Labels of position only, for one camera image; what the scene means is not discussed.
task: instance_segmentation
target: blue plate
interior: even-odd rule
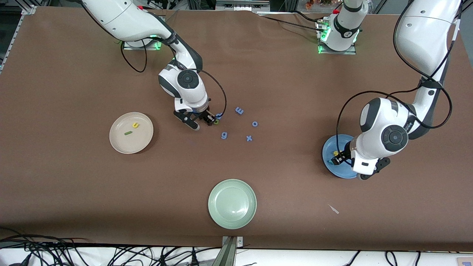
[[[353,139],[352,136],[345,134],[338,134],[338,146],[340,151],[343,151],[345,144]],[[324,147],[322,148],[322,159],[324,160],[325,167],[329,169],[332,174],[341,177],[341,178],[355,178],[356,173],[351,170],[351,166],[347,163],[342,163],[341,165],[334,165],[332,162],[329,162],[333,158],[333,152],[337,150],[336,136],[332,136],[328,139]]]

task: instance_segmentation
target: plate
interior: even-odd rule
[[[138,123],[137,128],[133,127],[134,123]],[[137,153],[146,148],[153,132],[153,123],[145,114],[127,113],[119,117],[110,128],[110,144],[118,152]]]
[[[256,213],[256,195],[253,189],[241,180],[224,180],[210,193],[209,213],[214,222],[223,228],[242,228]]]
[[[338,134],[338,146],[341,151],[345,148],[345,144],[347,144],[349,141],[353,139],[352,136],[350,135],[345,135],[345,134]],[[324,164],[329,169],[329,171],[340,177],[340,178],[345,178],[345,179],[350,179],[350,178],[355,178],[356,177],[356,172],[353,172],[351,170],[351,166],[348,165],[347,163],[342,163],[340,165],[334,165],[332,163],[329,163],[330,159],[333,158],[333,152],[337,150],[337,144],[336,144],[336,136],[330,137],[324,144],[324,147],[322,148],[322,159],[324,160]]]

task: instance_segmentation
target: green plate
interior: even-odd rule
[[[256,195],[241,180],[224,180],[210,192],[209,212],[214,222],[223,228],[242,228],[256,212]]]

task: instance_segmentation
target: blue sticker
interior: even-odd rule
[[[241,109],[240,107],[237,107],[237,108],[235,108],[235,112],[237,112],[237,113],[239,113],[240,115],[242,115],[244,111],[243,111],[243,109]]]

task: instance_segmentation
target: brown table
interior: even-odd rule
[[[350,96],[417,85],[392,47],[396,19],[367,16],[358,54],[339,56],[318,54],[313,31],[251,12],[177,12],[169,25],[228,96],[221,123],[194,132],[158,84],[167,47],[149,52],[139,74],[82,9],[38,8],[0,75],[0,224],[101,243],[218,246],[238,235],[253,248],[472,250],[473,75],[461,41],[445,82],[454,102],[446,126],[409,142],[365,182],[334,177],[321,160]],[[142,66],[142,51],[126,55]],[[202,79],[220,112],[219,88]],[[359,113],[374,97],[350,103],[341,133],[360,133]],[[147,114],[155,134],[144,151],[124,155],[108,133],[132,111]],[[446,112],[441,96],[436,122]],[[254,219],[235,231],[207,210],[211,189],[227,178],[247,182],[258,200]]]

